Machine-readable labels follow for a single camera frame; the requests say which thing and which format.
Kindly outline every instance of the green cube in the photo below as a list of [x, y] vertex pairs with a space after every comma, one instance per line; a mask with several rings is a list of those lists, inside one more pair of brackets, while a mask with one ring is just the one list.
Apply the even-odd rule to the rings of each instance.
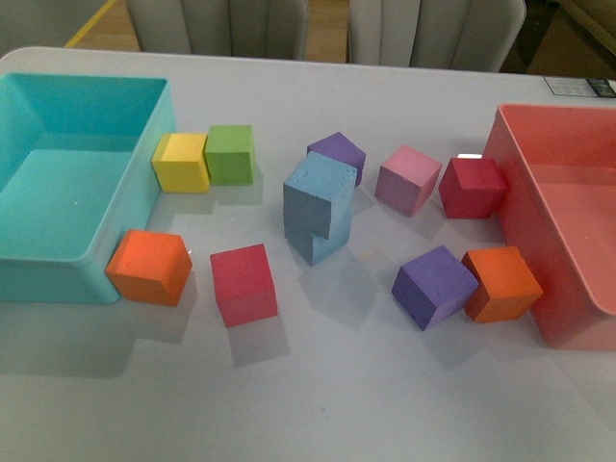
[[252, 126], [210, 126], [205, 160], [213, 185], [251, 185], [255, 171]]

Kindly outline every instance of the blue cube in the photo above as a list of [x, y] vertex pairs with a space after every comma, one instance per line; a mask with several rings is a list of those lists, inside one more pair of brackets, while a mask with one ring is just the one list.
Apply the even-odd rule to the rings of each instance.
[[330, 239], [347, 218], [356, 177], [355, 167], [309, 152], [283, 185], [285, 226]]
[[345, 220], [329, 239], [324, 239], [309, 231], [295, 228], [292, 225], [285, 225], [285, 237], [297, 253], [312, 266], [348, 242], [352, 218], [353, 213], [349, 211], [346, 214]]

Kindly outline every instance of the yellow cube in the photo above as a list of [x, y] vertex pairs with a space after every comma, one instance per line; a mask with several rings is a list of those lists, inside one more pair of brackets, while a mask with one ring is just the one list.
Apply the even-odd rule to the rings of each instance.
[[165, 133], [152, 156], [152, 166], [165, 193], [205, 193], [210, 176], [205, 165], [207, 135]]

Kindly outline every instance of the cube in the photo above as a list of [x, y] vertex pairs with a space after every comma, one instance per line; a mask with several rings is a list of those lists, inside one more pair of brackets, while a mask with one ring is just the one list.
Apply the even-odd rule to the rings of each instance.
[[216, 303], [225, 326], [233, 327], [278, 314], [263, 244], [212, 254], [210, 262]]
[[489, 218], [507, 193], [494, 159], [451, 159], [439, 194], [447, 218]]
[[357, 169], [309, 152], [283, 185], [285, 226], [329, 239], [351, 208]]
[[357, 168], [355, 186], [362, 182], [362, 172], [366, 162], [366, 153], [353, 144], [340, 132], [334, 133], [320, 141], [313, 142], [308, 146], [307, 152], [315, 151], [323, 156], [335, 159], [349, 166]]
[[181, 236], [130, 229], [105, 273], [124, 298], [177, 306], [192, 267]]
[[297, 253], [312, 266], [348, 242], [352, 218], [353, 213], [349, 211], [329, 239], [324, 239], [301, 228], [294, 228], [292, 225], [285, 225], [285, 237]]
[[210, 177], [205, 167], [207, 135], [165, 133], [152, 157], [152, 166], [165, 193], [205, 193]]
[[440, 162], [403, 145], [381, 165], [374, 195], [412, 217], [432, 194], [441, 166]]
[[543, 294], [516, 246], [469, 250], [462, 264], [479, 281], [464, 307], [475, 322], [516, 320]]
[[392, 295], [426, 330], [464, 308], [477, 287], [473, 274], [441, 245], [400, 267]]
[[256, 169], [251, 125], [212, 125], [205, 160], [213, 185], [251, 185]]

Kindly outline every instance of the plastic storage box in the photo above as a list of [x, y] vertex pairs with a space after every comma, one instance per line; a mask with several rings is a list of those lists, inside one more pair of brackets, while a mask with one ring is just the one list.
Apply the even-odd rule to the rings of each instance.
[[544, 290], [543, 339], [616, 350], [616, 109], [502, 105], [484, 156], [509, 184], [505, 240]]
[[1, 76], [0, 300], [115, 301], [105, 267], [147, 224], [172, 131], [164, 79]]

